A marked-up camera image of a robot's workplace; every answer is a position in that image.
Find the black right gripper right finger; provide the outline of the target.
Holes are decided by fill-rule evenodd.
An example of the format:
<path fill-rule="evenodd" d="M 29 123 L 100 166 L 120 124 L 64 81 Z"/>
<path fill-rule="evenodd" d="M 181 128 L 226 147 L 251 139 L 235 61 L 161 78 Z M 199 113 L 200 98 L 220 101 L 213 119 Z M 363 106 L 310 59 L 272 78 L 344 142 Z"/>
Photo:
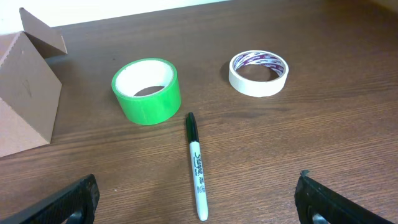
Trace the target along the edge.
<path fill-rule="evenodd" d="M 294 194 L 301 224 L 392 224 L 311 179 L 308 173 L 308 170 L 300 172 Z"/>

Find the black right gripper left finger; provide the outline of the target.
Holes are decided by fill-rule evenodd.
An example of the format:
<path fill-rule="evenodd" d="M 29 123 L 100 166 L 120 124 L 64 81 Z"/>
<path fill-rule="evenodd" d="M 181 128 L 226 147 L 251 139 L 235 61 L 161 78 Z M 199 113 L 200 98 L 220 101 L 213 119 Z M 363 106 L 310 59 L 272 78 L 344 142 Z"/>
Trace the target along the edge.
<path fill-rule="evenodd" d="M 1 221 L 2 224 L 93 224 L 100 199 L 93 174 Z"/>

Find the black Sharpie marker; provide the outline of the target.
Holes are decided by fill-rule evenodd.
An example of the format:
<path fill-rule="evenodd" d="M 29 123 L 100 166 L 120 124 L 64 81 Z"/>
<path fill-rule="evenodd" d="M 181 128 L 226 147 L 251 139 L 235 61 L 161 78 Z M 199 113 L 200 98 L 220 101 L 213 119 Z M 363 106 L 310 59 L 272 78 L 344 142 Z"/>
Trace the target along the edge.
<path fill-rule="evenodd" d="M 208 202 L 206 196 L 203 161 L 198 137 L 198 128 L 195 116 L 192 112 L 189 112 L 186 117 L 186 132 L 192 164 L 193 186 L 195 192 L 197 215 L 198 218 L 204 222 L 207 221 L 209 215 Z"/>

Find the beige masking tape roll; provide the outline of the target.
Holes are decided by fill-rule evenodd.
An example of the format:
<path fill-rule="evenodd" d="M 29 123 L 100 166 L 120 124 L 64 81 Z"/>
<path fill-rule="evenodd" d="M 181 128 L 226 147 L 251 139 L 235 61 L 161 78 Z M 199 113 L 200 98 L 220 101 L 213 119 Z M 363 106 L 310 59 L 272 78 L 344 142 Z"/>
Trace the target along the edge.
<path fill-rule="evenodd" d="M 270 81 L 254 81 L 244 78 L 238 69 L 248 65 L 260 65 L 270 68 L 278 77 Z M 289 74 L 287 62 L 279 55 L 264 50 L 247 50 L 235 55 L 229 62 L 229 83 L 238 92 L 253 96 L 267 97 L 280 92 Z"/>

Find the green tape roll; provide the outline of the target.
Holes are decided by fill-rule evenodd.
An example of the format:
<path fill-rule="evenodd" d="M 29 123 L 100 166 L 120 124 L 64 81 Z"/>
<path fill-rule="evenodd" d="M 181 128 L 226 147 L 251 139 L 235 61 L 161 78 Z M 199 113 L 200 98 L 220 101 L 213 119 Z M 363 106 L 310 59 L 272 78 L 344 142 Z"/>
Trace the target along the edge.
<path fill-rule="evenodd" d="M 175 66 L 161 58 L 133 61 L 116 72 L 111 88 L 133 123 L 154 125 L 171 118 L 182 104 Z"/>

